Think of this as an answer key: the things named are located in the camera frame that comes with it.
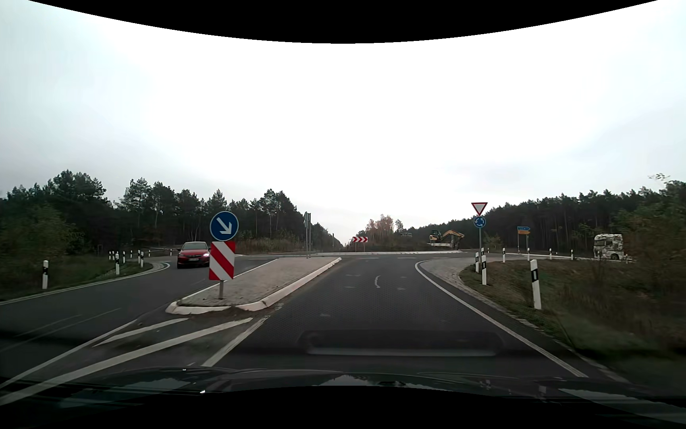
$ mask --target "excavator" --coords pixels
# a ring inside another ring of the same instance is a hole
[[[450,243],[443,242],[443,239],[446,238],[447,235],[451,236]],[[451,247],[452,249],[458,249],[460,247],[460,240],[463,238],[465,238],[465,234],[456,232],[455,230],[448,230],[444,232],[443,235],[441,235],[440,230],[433,230],[430,235],[431,242],[428,244],[434,247]]]

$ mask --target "white arrow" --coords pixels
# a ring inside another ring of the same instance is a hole
[[[221,218],[216,218],[216,221],[221,224],[221,228],[224,228],[224,230],[219,231],[222,234],[229,235],[232,233],[232,222],[229,222],[229,226],[224,225],[224,221],[221,220]]]

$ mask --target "blue direction sign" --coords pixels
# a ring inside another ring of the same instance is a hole
[[[228,241],[237,235],[239,222],[231,211],[221,211],[210,220],[210,234],[216,241]]]

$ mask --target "white truck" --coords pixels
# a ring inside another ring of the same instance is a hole
[[[620,260],[625,259],[624,236],[621,234],[597,234],[593,247],[595,258]]]

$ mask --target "asphalt road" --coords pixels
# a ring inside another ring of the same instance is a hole
[[[271,257],[237,258],[235,273]],[[0,305],[0,383],[213,284],[207,268],[171,267],[144,276]]]
[[[437,257],[468,256],[348,255],[277,304],[253,312],[165,313],[175,299],[212,284],[203,280],[206,269],[170,268],[0,306],[0,333],[7,334],[0,350],[12,347],[0,351],[0,382],[134,321],[7,385],[0,398],[55,377],[80,382],[165,366],[607,379],[547,336],[420,269],[420,262]],[[500,258],[491,254],[488,260]],[[270,259],[241,257],[237,269]],[[60,323],[45,327],[53,321]],[[36,337],[55,327],[65,328]],[[33,406],[21,399],[4,403],[14,413],[27,414]]]

